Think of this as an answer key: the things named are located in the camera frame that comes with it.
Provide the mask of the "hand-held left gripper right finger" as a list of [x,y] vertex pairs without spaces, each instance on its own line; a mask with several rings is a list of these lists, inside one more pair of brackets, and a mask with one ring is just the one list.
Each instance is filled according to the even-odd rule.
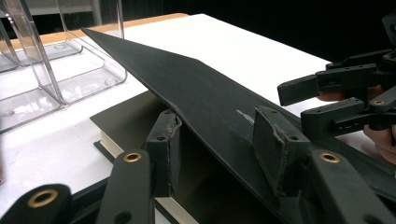
[[295,197],[300,161],[308,152],[310,140],[279,111],[257,106],[252,145],[275,196]]

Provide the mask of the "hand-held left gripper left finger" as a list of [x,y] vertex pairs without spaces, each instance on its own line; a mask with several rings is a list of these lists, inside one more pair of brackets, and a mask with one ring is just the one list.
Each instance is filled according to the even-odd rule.
[[181,126],[182,121],[174,111],[164,110],[146,140],[146,150],[154,165],[154,197],[170,197],[177,187],[181,167]]

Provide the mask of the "black hardcover notebook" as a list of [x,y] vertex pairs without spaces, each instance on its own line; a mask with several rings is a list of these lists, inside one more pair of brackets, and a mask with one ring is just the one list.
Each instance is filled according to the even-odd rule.
[[211,154],[286,224],[396,224],[396,177],[336,138],[310,140],[295,197],[273,193],[252,145],[255,108],[299,119],[199,60],[112,35],[86,35],[177,113]]

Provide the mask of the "clear acrylic book rack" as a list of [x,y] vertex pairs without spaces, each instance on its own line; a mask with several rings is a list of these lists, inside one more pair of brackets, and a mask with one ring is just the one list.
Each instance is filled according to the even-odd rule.
[[127,72],[82,32],[124,37],[121,0],[55,0],[63,31],[47,40],[26,0],[0,0],[0,134],[111,89]]

